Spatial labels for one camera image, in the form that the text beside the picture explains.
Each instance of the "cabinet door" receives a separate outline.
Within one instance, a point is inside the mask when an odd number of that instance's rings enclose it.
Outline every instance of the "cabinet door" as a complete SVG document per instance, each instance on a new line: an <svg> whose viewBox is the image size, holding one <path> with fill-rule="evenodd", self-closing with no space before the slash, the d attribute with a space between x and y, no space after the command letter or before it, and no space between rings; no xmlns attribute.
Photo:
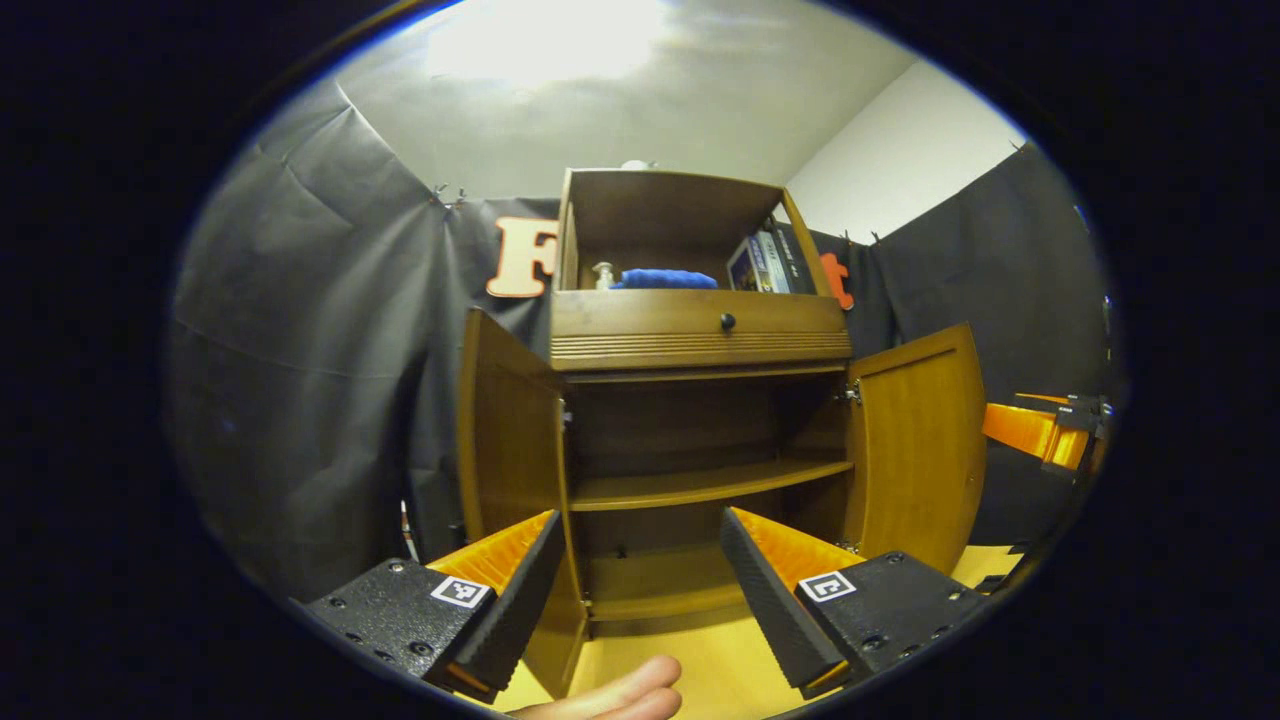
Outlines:
<svg viewBox="0 0 1280 720"><path fill-rule="evenodd" d="M849 372L859 555L900 550L951 574L982 498L986 396L968 324L855 361Z"/></svg>
<svg viewBox="0 0 1280 720"><path fill-rule="evenodd" d="M561 386L554 373L479 309L467 315L458 384L458 479L467 538L480 539L550 509L566 510ZM564 697L586 635L586 610L566 552L525 664Z"/></svg>

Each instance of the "blue towel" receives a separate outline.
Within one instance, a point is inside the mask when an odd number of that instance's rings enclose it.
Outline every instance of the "blue towel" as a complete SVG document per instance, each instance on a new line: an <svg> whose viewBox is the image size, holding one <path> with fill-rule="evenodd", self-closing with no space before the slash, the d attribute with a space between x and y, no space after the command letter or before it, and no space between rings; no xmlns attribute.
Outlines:
<svg viewBox="0 0 1280 720"><path fill-rule="evenodd" d="M716 278L689 270L623 270L622 282L612 290L628 290L641 287L691 287L699 290L716 290L719 283Z"/></svg>

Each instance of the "yellow floor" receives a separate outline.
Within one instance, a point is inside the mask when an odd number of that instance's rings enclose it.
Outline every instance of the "yellow floor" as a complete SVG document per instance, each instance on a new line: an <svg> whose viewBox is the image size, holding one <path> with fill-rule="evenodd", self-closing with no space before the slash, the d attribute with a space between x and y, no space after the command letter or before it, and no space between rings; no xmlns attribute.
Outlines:
<svg viewBox="0 0 1280 720"><path fill-rule="evenodd" d="M987 575L1007 575L1023 559L1021 553L1009 555L1009 544L970 544L964 548L960 562L951 577L970 588L978 587Z"/></svg>
<svg viewBox="0 0 1280 720"><path fill-rule="evenodd" d="M1007 574L1021 559L1021 555L1009 555L1009 548L1007 544L969 546L951 577L975 587L987 575ZM598 688L658 653L672 655L684 665L684 675L675 685L684 697L684 706L676 714L678 720L755 720L806 702L787 687L759 625L750 616L695 630L598 637L582 646L570 692L577 694ZM507 712L550 700L521 661L511 685L498 694L493 708Z"/></svg>

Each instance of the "finger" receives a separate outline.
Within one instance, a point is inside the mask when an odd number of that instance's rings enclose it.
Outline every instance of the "finger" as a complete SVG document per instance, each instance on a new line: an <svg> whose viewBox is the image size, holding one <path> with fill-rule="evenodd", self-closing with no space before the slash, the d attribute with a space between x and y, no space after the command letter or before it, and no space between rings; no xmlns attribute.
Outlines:
<svg viewBox="0 0 1280 720"><path fill-rule="evenodd" d="M630 705L650 691L669 688L680 679L680 661L669 655L655 655L631 673L605 683L594 691L577 696L588 717L608 712L616 707Z"/></svg>
<svg viewBox="0 0 1280 720"><path fill-rule="evenodd" d="M545 705L522 707L509 712L509 715L520 720L579 720L595 717L596 715L603 715L636 702L652 691L669 688L680 679L680 671L678 660L669 655L655 655L640 667L594 691Z"/></svg>
<svg viewBox="0 0 1280 720"><path fill-rule="evenodd" d="M623 705L593 720L669 720L684 698L671 688L654 688L630 705Z"/></svg>

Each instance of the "white ceiling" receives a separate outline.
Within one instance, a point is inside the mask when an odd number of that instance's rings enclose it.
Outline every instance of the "white ceiling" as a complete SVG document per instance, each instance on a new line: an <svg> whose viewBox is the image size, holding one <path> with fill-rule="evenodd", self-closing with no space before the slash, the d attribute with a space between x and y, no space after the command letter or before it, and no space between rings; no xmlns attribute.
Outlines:
<svg viewBox="0 0 1280 720"><path fill-rule="evenodd" d="M631 159L783 184L916 59L799 0L516 1L454 5L338 73L426 184L556 197L566 167Z"/></svg>

